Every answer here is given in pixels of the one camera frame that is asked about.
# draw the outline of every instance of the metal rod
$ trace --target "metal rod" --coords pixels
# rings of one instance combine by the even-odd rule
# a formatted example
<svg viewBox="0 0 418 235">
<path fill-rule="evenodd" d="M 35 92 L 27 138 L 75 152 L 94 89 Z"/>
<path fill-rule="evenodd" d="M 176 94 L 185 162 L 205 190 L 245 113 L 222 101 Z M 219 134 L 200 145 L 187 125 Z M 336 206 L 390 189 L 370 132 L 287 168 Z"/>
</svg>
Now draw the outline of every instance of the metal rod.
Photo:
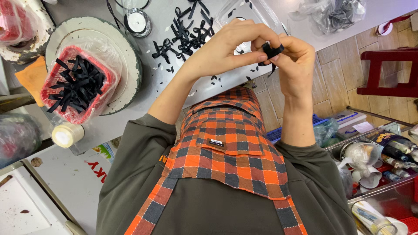
<svg viewBox="0 0 418 235">
<path fill-rule="evenodd" d="M 375 116 L 377 118 L 382 118 L 382 119 L 385 119 L 385 120 L 388 120 L 388 121 L 391 121 L 391 122 L 397 122 L 397 123 L 399 123 L 401 125 L 404 125 L 404 126 L 407 126 L 407 127 L 410 127 L 410 128 L 412 128 L 412 127 L 415 126 L 414 124 L 411 124 L 411 123 L 406 123 L 406 122 L 403 122 L 403 121 L 399 121 L 397 119 L 393 119 L 393 118 L 390 118 L 390 117 L 382 116 L 382 115 L 379 115 L 379 114 L 376 114 L 376 113 L 373 113 L 373 112 L 368 112 L 368 111 L 365 111 L 365 110 L 355 109 L 355 108 L 352 108 L 350 106 L 347 106 L 347 109 L 348 110 L 357 111 L 357 112 L 362 112 L 364 114 L 369 114 L 371 116 Z"/>
</svg>

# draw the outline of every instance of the red plastic stool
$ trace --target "red plastic stool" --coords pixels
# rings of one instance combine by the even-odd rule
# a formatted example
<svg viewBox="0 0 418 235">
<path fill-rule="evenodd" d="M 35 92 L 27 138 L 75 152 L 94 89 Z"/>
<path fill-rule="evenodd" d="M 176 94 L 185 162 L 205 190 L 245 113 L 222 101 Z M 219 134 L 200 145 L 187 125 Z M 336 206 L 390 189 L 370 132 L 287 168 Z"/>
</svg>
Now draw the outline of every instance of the red plastic stool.
<svg viewBox="0 0 418 235">
<path fill-rule="evenodd" d="M 370 60 L 367 87 L 357 88 L 360 95 L 382 95 L 418 97 L 418 48 L 399 48 L 387 51 L 365 51 L 362 60 Z M 408 83 L 398 83 L 397 87 L 379 87 L 380 71 L 383 61 L 412 61 Z"/>
</svg>

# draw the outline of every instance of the apron strap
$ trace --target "apron strap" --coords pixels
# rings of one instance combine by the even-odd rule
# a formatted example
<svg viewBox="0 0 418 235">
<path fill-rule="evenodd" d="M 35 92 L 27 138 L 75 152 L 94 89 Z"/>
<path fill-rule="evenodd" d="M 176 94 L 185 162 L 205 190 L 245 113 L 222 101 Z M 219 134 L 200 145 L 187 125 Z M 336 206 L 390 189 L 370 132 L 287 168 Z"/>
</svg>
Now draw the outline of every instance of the apron strap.
<svg viewBox="0 0 418 235">
<path fill-rule="evenodd" d="M 273 203 L 286 235 L 308 235 L 291 198 L 273 200 Z"/>
<path fill-rule="evenodd" d="M 162 176 L 145 200 L 125 235 L 150 235 L 167 205 L 178 179 Z"/>
</svg>

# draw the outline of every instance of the white cup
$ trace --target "white cup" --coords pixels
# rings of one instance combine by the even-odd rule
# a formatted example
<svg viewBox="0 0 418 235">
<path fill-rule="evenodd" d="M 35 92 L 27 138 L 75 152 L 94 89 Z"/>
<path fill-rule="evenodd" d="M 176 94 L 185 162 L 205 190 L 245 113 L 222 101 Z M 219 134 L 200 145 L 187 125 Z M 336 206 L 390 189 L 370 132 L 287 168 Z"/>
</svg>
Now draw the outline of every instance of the white cup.
<svg viewBox="0 0 418 235">
<path fill-rule="evenodd" d="M 373 166 L 369 166 L 370 176 L 363 177 L 362 173 L 358 170 L 354 170 L 352 177 L 353 181 L 359 183 L 361 186 L 367 189 L 373 189 L 378 186 L 379 180 L 382 178 L 382 173 Z"/>
</svg>

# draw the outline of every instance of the orange plaid apron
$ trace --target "orange plaid apron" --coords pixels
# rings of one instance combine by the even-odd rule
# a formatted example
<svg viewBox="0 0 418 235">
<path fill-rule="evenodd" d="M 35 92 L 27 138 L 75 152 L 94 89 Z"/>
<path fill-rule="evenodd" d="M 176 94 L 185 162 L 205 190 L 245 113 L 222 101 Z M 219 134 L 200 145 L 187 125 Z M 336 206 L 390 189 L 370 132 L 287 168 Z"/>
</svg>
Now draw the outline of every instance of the orange plaid apron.
<svg viewBox="0 0 418 235">
<path fill-rule="evenodd" d="M 251 89 L 233 88 L 192 107 L 161 178 L 125 235 L 150 235 L 181 178 L 215 179 L 273 200 L 286 235 L 307 235 L 288 189 L 283 156 L 265 138 Z"/>
</svg>

